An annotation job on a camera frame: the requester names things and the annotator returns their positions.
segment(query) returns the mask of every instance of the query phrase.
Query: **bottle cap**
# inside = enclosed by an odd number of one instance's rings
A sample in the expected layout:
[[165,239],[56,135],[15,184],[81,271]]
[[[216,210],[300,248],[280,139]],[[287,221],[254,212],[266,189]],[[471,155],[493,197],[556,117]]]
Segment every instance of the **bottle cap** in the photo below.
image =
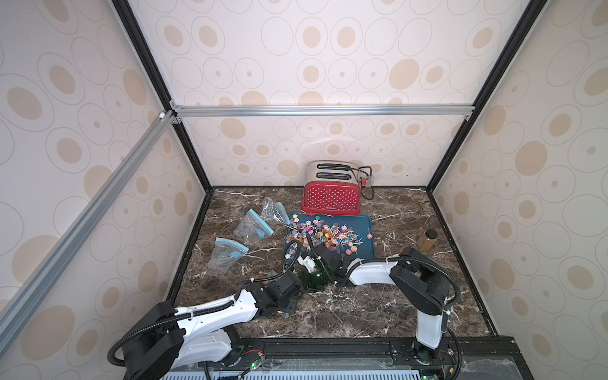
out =
[[432,228],[427,229],[424,234],[426,235],[426,237],[428,237],[431,240],[437,239],[437,231],[433,230]]

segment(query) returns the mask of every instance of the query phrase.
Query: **black cable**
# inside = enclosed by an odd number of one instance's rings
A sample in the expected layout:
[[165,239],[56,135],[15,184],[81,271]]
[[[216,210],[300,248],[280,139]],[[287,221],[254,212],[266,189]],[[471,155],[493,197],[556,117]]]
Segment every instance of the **black cable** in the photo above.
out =
[[285,270],[285,268],[287,268],[287,267],[286,267],[286,265],[285,265],[285,255],[286,255],[286,254],[287,254],[287,253],[286,253],[286,252],[284,252],[284,253],[283,253],[283,256],[281,256],[281,268],[282,268],[283,270]]
[[336,284],[336,286],[339,287],[339,288],[343,288],[344,286],[346,286],[346,284],[348,283],[348,278],[350,277],[350,275],[361,264],[367,264],[367,263],[385,263],[387,261],[389,263],[392,263],[392,262],[395,262],[395,261],[410,261],[412,263],[424,264],[426,266],[429,266],[429,267],[433,268],[434,270],[436,270],[439,273],[441,273],[449,281],[449,283],[452,285],[452,287],[454,288],[454,297],[445,304],[444,309],[445,310],[450,310],[450,308],[454,304],[456,304],[458,301],[460,301],[460,297],[461,297],[460,287],[458,286],[458,283],[456,282],[456,280],[452,277],[452,275],[447,270],[445,270],[439,264],[433,263],[432,261],[429,261],[429,260],[426,260],[426,259],[423,259],[423,258],[412,257],[412,256],[388,257],[388,258],[386,258],[384,260],[381,259],[381,258],[371,258],[371,259],[359,261],[359,262],[355,263],[348,270],[348,272],[346,273],[346,276],[344,277],[344,280],[342,281],[342,283]]
[[[368,174],[368,173],[367,173],[365,170],[361,170],[361,169],[363,169],[363,168],[368,168],[368,169],[370,170],[369,174]],[[359,168],[357,168],[356,170],[357,170],[357,171],[361,171],[362,173],[365,173],[365,175],[367,175],[367,179],[370,179],[370,178],[371,178],[371,174],[372,174],[372,169],[371,169],[371,166],[360,166],[360,167],[359,167]],[[374,199],[374,188],[373,188],[373,186],[371,186],[371,187],[370,187],[370,189],[371,189],[371,197],[369,197],[369,198],[368,198],[368,197],[366,197],[366,196],[365,196],[365,194],[363,194],[363,192],[361,192],[361,196],[362,196],[363,198],[367,199],[368,201],[371,201],[372,199]]]
[[327,280],[330,283],[333,282],[334,280],[333,280],[333,278],[331,278],[330,272],[325,267],[325,264],[323,264],[323,261],[322,261],[323,259],[321,259],[321,257],[319,255],[317,255],[317,252],[314,251],[313,238],[310,236],[310,233],[306,233],[306,240],[308,240],[308,245],[310,246],[310,251],[316,256],[317,262],[319,263],[319,266],[321,267],[321,271],[323,272],[325,277],[327,277]]
[[456,335],[452,331],[451,328],[446,327],[448,333],[452,336],[452,340],[454,341],[454,345],[456,346],[456,353],[458,354],[458,362],[456,363],[456,369],[452,376],[450,376],[450,380],[454,380],[456,376],[460,373],[460,368],[462,367],[462,352],[460,351],[460,346],[458,345],[458,339],[456,339]]
[[211,380],[211,375],[209,374],[209,367],[207,366],[207,361],[205,361],[205,363],[204,363],[204,368],[205,368],[205,377],[207,378],[207,380]]
[[225,310],[227,308],[229,308],[230,306],[234,305],[234,303],[238,300],[239,296],[241,295],[241,291],[243,290],[243,288],[245,287],[245,285],[251,284],[251,283],[256,283],[256,282],[265,282],[265,281],[273,281],[276,280],[277,278],[281,277],[282,275],[284,275],[285,273],[287,273],[288,270],[291,269],[291,267],[293,267],[296,259],[300,256],[300,254],[302,253],[302,250],[304,248],[304,246],[302,245],[302,243],[300,243],[300,241],[298,240],[292,240],[289,242],[289,244],[285,247],[284,252],[283,252],[283,256],[285,256],[285,254],[287,253],[287,250],[289,248],[289,246],[291,246],[292,244],[297,244],[298,248],[295,252],[295,256],[294,259],[290,262],[290,264],[288,265],[288,267],[286,269],[283,269],[283,272],[274,275],[274,276],[270,276],[270,277],[266,277],[266,278],[258,278],[258,279],[252,279],[249,281],[245,281],[242,282],[242,284],[240,284],[237,288],[237,292],[235,293],[235,297],[234,300],[230,300],[228,302],[226,302],[223,305],[220,306],[215,306],[213,308],[209,308],[209,309],[201,309],[201,310],[196,310],[193,312],[193,314],[190,313],[185,313],[185,314],[179,314],[177,316],[171,316],[165,319],[161,319],[155,323],[151,323],[147,326],[144,327],[140,327],[136,330],[131,331],[130,333],[126,333],[122,338],[120,338],[120,340],[118,342],[116,342],[112,348],[110,348],[110,350],[108,351],[108,362],[110,364],[114,364],[118,367],[124,367],[125,366],[125,361],[121,360],[119,358],[116,357],[116,351],[118,351],[118,349],[120,347],[122,347],[125,343],[127,343],[129,340],[134,339],[137,336],[140,336],[143,333],[147,333],[148,331],[151,330],[155,330],[157,328],[166,328],[169,325],[179,321],[179,320],[183,320],[183,319],[188,319],[191,317],[199,317],[199,316],[203,316],[205,314],[211,314],[211,313],[217,313],[218,311],[222,311]]

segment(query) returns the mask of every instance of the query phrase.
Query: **wall panel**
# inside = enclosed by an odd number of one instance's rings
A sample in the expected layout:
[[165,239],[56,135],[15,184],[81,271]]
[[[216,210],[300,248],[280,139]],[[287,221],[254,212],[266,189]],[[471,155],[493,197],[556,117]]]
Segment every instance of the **wall panel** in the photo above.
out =
[[305,185],[312,161],[370,165],[375,185],[425,186],[464,120],[453,116],[184,118],[212,185]]
[[554,2],[435,192],[536,379],[608,378],[608,2]]
[[0,379],[122,379],[112,344],[165,299],[204,192],[169,127],[0,361]]
[[139,0],[176,104],[471,103],[527,0]]
[[0,4],[0,313],[156,120],[103,0]]

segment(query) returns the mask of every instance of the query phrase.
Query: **black frame edge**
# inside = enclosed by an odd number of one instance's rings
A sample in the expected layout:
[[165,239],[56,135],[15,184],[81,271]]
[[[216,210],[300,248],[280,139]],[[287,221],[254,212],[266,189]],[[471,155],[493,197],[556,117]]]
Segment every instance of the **black frame edge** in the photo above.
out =
[[488,326],[488,330],[495,336],[498,336],[499,335],[498,330],[496,330],[494,321],[492,321],[492,318],[490,318],[488,309],[486,308],[486,305],[483,302],[481,294],[479,294],[479,290],[477,289],[477,286],[475,285],[475,282],[473,281],[473,277],[471,277],[471,273],[469,273],[469,269],[466,267],[465,261],[462,258],[462,254],[460,253],[460,250],[458,250],[458,247],[456,246],[456,241],[454,240],[454,237],[452,236],[452,232],[449,230],[449,227],[447,226],[447,223],[446,223],[445,219],[443,218],[443,214],[441,214],[441,210],[439,209],[439,205],[437,204],[435,197],[433,196],[433,193],[427,192],[427,195],[429,196],[430,204],[433,206],[433,209],[434,209],[435,213],[437,214],[437,219],[439,219],[441,228],[443,229],[443,232],[446,234],[447,242],[450,244],[450,247],[452,248],[452,251],[454,252],[454,256],[456,257],[456,260],[458,261],[458,265],[460,266],[460,269],[462,270],[462,274],[464,275],[465,280],[466,280],[467,284],[469,285],[469,289],[471,289],[471,294],[473,294],[473,298],[475,298],[475,302],[477,303],[477,307],[479,308],[479,311],[483,317],[483,320],[486,322],[486,325]]
[[[239,185],[218,185],[213,186],[215,190],[221,190],[223,188],[304,188],[304,186],[239,186]],[[423,190],[426,191],[426,186],[374,186],[373,188],[404,188],[412,190]]]
[[[392,359],[395,365],[409,365],[412,369],[425,371],[437,370],[438,365],[423,365],[417,362],[403,361],[410,356],[409,348],[415,337],[371,337],[371,338],[243,338],[243,344],[248,349],[263,350],[266,357],[273,359],[336,359],[336,358],[366,358]],[[519,346],[511,336],[474,336],[458,337],[458,343],[464,359],[481,356],[511,357],[517,366],[523,380],[534,380]],[[441,350],[455,350],[454,340],[445,336],[440,343]],[[215,370],[245,369],[241,363],[235,367],[224,367],[222,363],[211,362],[209,367]]]
[[439,181],[447,171],[447,168],[456,156],[456,153],[458,153],[458,150],[465,142],[466,136],[469,134],[469,131],[473,127],[473,124],[475,124],[475,122],[479,118],[479,115],[484,110],[487,102],[492,96],[492,93],[498,86],[502,77],[505,75],[507,68],[513,61],[513,58],[517,54],[517,51],[519,50],[523,41],[528,35],[528,32],[534,25],[534,22],[536,21],[537,17],[541,14],[541,11],[547,1],[548,0],[531,0],[528,3],[526,9],[523,11],[522,17],[517,22],[513,33],[509,37],[509,40],[506,42],[505,48],[500,53],[496,64],[488,75],[488,79],[483,84],[481,91],[479,92],[477,98],[475,99],[475,102],[473,103],[473,105],[475,106],[475,110],[473,110],[473,113],[471,114],[469,119],[465,119],[465,121],[460,126],[460,129],[452,140],[452,143],[447,149],[446,154],[441,159],[437,170],[435,170],[435,173],[430,179],[429,185],[427,186],[427,189],[429,189],[429,193],[435,191],[437,185],[439,184]]
[[[150,51],[150,47],[146,43],[146,40],[143,36],[142,30],[137,23],[137,19],[135,18],[135,14],[133,13],[133,9],[129,5],[128,0],[112,0],[114,4],[114,8],[116,9],[116,13],[120,17],[120,21],[125,27],[126,33],[131,40],[131,44],[135,48],[137,52],[137,56],[142,63],[143,68],[146,70],[148,74],[148,78],[150,82],[152,82],[152,86],[154,86],[154,90],[161,100],[161,105],[164,109],[173,109],[171,106],[171,94],[169,94],[169,90],[167,89],[167,85],[165,81],[162,79],[162,75],[158,66],[156,65],[156,61],[152,56]],[[175,129],[176,134],[179,137],[179,141],[182,143],[184,147],[184,151],[194,168],[196,176],[201,181],[201,184],[206,192],[211,191],[211,183],[207,175],[205,174],[204,169],[202,168],[201,161],[198,158],[194,150],[194,145],[192,145],[192,141],[190,140],[188,133],[184,128],[184,124],[179,120],[179,124],[174,124],[173,128]]]
[[213,192],[214,189],[206,192],[205,199],[202,202],[201,209],[196,217],[194,226],[192,227],[192,232],[188,237],[188,243],[186,244],[186,248],[184,249],[181,260],[179,260],[178,270],[175,272],[175,276],[171,282],[171,287],[169,288],[169,293],[167,294],[167,301],[171,302],[171,305],[175,303],[175,300],[178,297],[179,288],[182,286],[182,280],[184,279],[184,274],[188,268],[188,263],[190,262],[190,257],[192,256],[192,250],[194,249],[199,233],[201,233],[202,223],[205,221],[205,215],[207,214],[207,210],[211,204]]

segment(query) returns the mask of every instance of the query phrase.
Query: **table surface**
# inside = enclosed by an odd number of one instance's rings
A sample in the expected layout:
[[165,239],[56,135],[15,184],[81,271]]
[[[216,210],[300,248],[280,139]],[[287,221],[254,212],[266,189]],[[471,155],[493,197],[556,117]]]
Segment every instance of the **table surface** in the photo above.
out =
[[[252,208],[261,210],[265,196],[282,202],[287,210],[300,208],[301,188],[219,188],[215,190],[199,237],[188,263],[175,306],[191,306],[226,297],[244,278],[260,278],[280,272],[285,232],[250,247],[222,274],[207,269],[215,238],[240,239],[233,231]],[[442,265],[458,281],[463,299],[455,306],[450,326],[459,336],[487,336],[488,327],[441,229],[437,216],[422,190],[378,188],[371,201],[361,199],[361,212],[371,218],[376,257],[401,253],[415,247],[428,228],[439,236],[428,257]],[[285,319],[275,315],[237,325],[242,337],[407,337],[416,335],[416,310],[396,286],[364,285],[354,288],[327,286],[322,292],[305,294],[296,313]]]

